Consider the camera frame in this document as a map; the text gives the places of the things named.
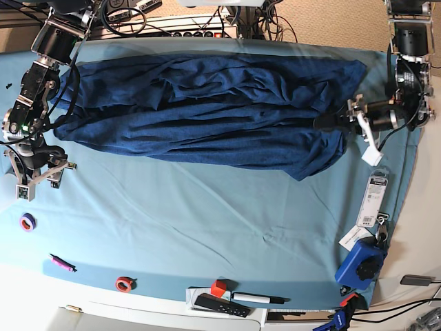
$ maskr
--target white card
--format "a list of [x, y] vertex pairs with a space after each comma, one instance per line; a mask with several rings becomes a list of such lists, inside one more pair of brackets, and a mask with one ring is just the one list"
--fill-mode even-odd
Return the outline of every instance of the white card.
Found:
[[351, 252], [357, 240], [368, 237], [373, 237], [372, 233], [355, 225], [338, 243]]
[[364, 228], [372, 228], [377, 220], [381, 203], [386, 192], [387, 178], [370, 176], [367, 183], [365, 196], [358, 213], [356, 224]]

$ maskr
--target tape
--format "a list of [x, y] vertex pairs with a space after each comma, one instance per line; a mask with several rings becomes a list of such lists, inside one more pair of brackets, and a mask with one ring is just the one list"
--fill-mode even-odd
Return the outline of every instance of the tape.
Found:
[[129, 277], [119, 277], [116, 280], [115, 286], [119, 292], [128, 293], [132, 290], [134, 280]]
[[26, 213], [20, 217], [20, 226], [26, 232], [31, 232], [35, 229], [37, 223], [31, 214]]

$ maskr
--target dark blue cloth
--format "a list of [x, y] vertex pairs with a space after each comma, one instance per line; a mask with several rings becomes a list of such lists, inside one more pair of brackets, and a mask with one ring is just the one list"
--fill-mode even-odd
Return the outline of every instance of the dark blue cloth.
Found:
[[[166, 161], [278, 169], [301, 180], [344, 153], [344, 135], [314, 130], [312, 119], [352, 98], [365, 66], [168, 54], [90, 63], [79, 71], [74, 114], [55, 130], [61, 140]], [[71, 95], [69, 87], [61, 107]]]

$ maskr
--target blue fabric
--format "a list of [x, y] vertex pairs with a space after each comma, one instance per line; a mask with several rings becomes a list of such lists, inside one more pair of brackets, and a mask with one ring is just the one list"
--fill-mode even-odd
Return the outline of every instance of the blue fabric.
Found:
[[[357, 93], [384, 99], [386, 54], [267, 41], [144, 38], [87, 42], [79, 61], [92, 63], [142, 54], [247, 53], [360, 60], [367, 75]], [[20, 93], [20, 80], [36, 55], [0, 54], [1, 116]], [[57, 116], [65, 110], [56, 110]], [[390, 170], [382, 211], [398, 217], [411, 180], [419, 130], [401, 130], [384, 147]], [[0, 263], [50, 277], [116, 290], [117, 277], [137, 278], [136, 295], [185, 300], [189, 286], [226, 277], [236, 290], [290, 298], [287, 309], [333, 309], [341, 302], [336, 270], [348, 252], [338, 241], [353, 227], [372, 168], [366, 143], [347, 140], [347, 151], [321, 173], [297, 182], [283, 171], [260, 171], [186, 162], [164, 162], [97, 152], [45, 134], [65, 148], [78, 170], [66, 170], [59, 190], [37, 186], [31, 203], [0, 213]], [[3, 169], [10, 163], [0, 157]], [[24, 232], [29, 212], [37, 228]], [[67, 272], [49, 253], [74, 264]], [[373, 286], [363, 292], [370, 302]], [[280, 308], [279, 305], [251, 306]]]
[[341, 132], [314, 130], [312, 119], [353, 96], [365, 65], [169, 54], [87, 64], [80, 74], [78, 106], [55, 131], [61, 140], [165, 161], [284, 170], [301, 180], [345, 151]]

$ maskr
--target purple tape roll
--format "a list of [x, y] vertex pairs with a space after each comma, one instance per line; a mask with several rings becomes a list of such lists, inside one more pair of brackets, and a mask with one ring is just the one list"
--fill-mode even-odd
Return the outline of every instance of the purple tape roll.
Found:
[[31, 214], [26, 213], [20, 217], [20, 226], [26, 232], [31, 232], [35, 229], [37, 223]]

